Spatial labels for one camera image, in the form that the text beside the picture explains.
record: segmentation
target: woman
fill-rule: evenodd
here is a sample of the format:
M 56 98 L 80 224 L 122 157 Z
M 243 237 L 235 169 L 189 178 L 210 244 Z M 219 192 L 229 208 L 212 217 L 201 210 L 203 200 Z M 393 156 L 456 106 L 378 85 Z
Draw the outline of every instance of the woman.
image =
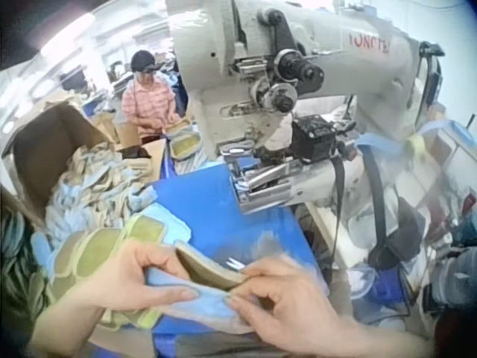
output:
M 154 76 L 158 69 L 152 53 L 135 53 L 131 60 L 135 78 L 122 99 L 122 110 L 127 120 L 137 126 L 143 145 L 160 139 L 164 128 L 180 121 L 172 89 Z

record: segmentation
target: worker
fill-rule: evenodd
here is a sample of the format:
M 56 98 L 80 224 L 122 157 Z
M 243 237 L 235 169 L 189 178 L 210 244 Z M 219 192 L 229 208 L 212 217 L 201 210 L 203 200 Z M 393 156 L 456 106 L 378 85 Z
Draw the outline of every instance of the worker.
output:
M 152 53 L 137 51 L 131 59 L 134 79 L 122 98 L 126 119 L 137 126 L 143 145 L 161 139 L 163 129 L 180 121 L 174 92 L 163 79 L 154 75 L 158 69 Z
M 173 248 L 132 242 L 38 318 L 31 353 L 71 357 L 105 310 L 141 310 L 197 297 L 185 287 L 146 286 L 143 270 L 149 266 L 189 279 Z M 243 272 L 251 278 L 232 291 L 228 303 L 270 345 L 319 357 L 432 356 L 432 344 L 421 338 L 339 317 L 315 279 L 289 257 L 265 258 Z M 270 298 L 273 312 L 251 303 L 251 295 Z

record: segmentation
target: left hand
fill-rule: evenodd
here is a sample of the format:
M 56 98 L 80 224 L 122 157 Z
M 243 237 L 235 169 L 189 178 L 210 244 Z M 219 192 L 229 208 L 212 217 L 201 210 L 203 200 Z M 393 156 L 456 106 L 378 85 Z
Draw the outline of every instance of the left hand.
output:
M 108 310 L 142 310 L 197 297 L 196 291 L 186 287 L 146 286 L 143 269 L 150 266 L 190 280 L 174 248 L 130 242 L 80 283 L 78 289 L 84 302 Z

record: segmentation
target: black strap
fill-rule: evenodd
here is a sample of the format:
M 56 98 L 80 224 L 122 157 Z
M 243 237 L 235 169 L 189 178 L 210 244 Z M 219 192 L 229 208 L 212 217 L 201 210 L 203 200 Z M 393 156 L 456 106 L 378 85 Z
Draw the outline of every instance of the black strap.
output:
M 359 149 L 363 154 L 364 168 L 370 181 L 371 194 L 374 206 L 374 224 L 376 226 L 376 246 L 383 246 L 386 243 L 386 215 L 385 199 L 382 188 L 381 175 L 378 164 L 374 159 L 373 150 L 369 145 L 360 145 Z
M 341 220 L 341 206 L 343 204 L 343 193 L 344 193 L 344 164 L 341 157 L 336 156 L 331 158 L 331 163 L 335 167 L 335 185 L 336 185 L 336 231 L 335 231 L 335 241 L 333 242 L 333 249 L 331 253 L 331 262 L 323 270 L 323 277 L 325 281 L 330 284 L 333 279 L 333 263 L 335 262 L 336 255 L 336 243 L 338 242 L 338 231 L 340 228 Z

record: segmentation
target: right hand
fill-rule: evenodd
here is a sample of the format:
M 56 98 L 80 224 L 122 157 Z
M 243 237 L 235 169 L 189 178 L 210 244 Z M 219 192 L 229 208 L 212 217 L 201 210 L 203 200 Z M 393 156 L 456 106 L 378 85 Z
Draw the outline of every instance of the right hand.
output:
M 316 278 L 290 257 L 264 258 L 244 268 L 252 276 L 231 293 L 229 305 L 265 342 L 297 354 L 334 356 L 346 345 L 346 327 Z M 272 312 L 248 300 L 269 298 Z

